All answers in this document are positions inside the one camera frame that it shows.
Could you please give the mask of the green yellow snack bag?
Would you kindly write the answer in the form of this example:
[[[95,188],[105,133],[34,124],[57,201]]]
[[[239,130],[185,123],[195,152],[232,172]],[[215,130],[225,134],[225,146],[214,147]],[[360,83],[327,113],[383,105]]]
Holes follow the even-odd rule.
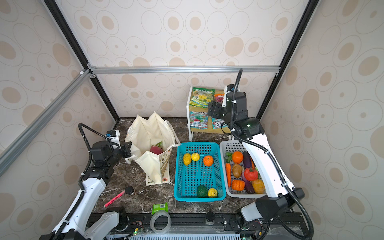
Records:
[[[215,90],[205,88],[192,88],[190,106],[207,108],[208,104],[214,100]]]

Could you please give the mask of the cream canvas grocery bag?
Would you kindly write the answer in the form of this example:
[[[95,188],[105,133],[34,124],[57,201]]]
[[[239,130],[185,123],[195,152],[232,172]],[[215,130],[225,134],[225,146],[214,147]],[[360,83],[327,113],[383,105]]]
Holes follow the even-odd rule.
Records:
[[[125,142],[131,142],[130,158],[127,164],[137,163],[146,173],[146,185],[167,184],[170,182],[169,160],[172,149],[181,145],[169,121],[157,113],[148,119],[137,116],[129,127]],[[156,155],[150,152],[152,145],[162,142],[164,152]]]

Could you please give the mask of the pink dragon fruit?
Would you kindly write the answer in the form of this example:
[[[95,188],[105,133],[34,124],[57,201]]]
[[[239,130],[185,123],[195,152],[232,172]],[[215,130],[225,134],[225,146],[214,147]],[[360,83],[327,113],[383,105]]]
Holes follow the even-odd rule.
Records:
[[[156,155],[162,154],[164,152],[164,150],[162,148],[162,142],[158,142],[157,144],[152,145],[150,148],[150,152],[154,153]]]

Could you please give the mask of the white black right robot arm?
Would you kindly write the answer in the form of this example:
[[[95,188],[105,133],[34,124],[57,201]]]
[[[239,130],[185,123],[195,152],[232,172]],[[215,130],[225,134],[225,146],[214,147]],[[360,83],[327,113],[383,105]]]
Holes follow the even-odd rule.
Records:
[[[243,69],[240,69],[235,83],[225,87],[222,103],[214,101],[208,104],[208,115],[224,120],[231,135],[246,148],[266,188],[265,196],[238,210],[239,224],[243,226],[254,220],[274,220],[292,236],[300,240],[310,240],[314,236],[314,226],[300,202],[305,196],[304,191],[302,188],[295,188],[281,169],[260,121],[248,116],[247,95],[238,90],[242,73]],[[307,221],[308,232],[303,235],[291,230],[279,217],[294,206],[299,207]]]

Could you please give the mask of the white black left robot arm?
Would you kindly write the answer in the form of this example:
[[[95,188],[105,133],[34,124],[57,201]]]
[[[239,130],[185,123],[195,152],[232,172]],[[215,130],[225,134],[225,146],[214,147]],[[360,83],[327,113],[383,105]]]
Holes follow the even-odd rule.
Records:
[[[88,163],[78,181],[78,194],[65,216],[50,234],[40,236],[41,240],[103,240],[111,230],[125,230],[128,218],[123,208],[107,210],[87,227],[88,220],[101,193],[111,180],[114,167],[125,158],[131,157],[130,142],[120,142],[120,132],[108,131],[105,135],[80,123],[79,131],[89,153]]]

